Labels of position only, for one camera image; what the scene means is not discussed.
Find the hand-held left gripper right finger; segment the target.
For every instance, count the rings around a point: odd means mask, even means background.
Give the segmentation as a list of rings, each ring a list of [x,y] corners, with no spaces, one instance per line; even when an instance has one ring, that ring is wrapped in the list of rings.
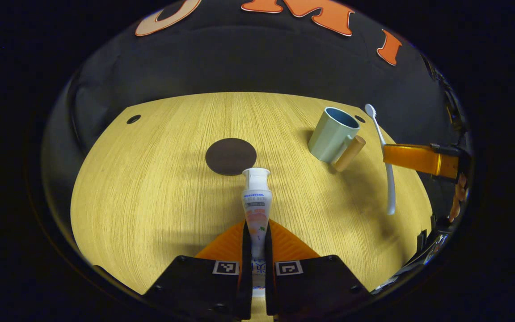
[[[340,321],[372,300],[339,256],[319,255],[273,220],[265,251],[266,313],[276,321]]]

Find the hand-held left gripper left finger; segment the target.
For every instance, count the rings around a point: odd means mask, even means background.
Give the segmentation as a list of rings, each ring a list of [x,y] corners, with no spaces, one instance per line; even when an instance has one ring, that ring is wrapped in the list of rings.
[[[245,220],[198,255],[178,255],[145,292],[144,301],[180,321],[250,319],[251,237]]]

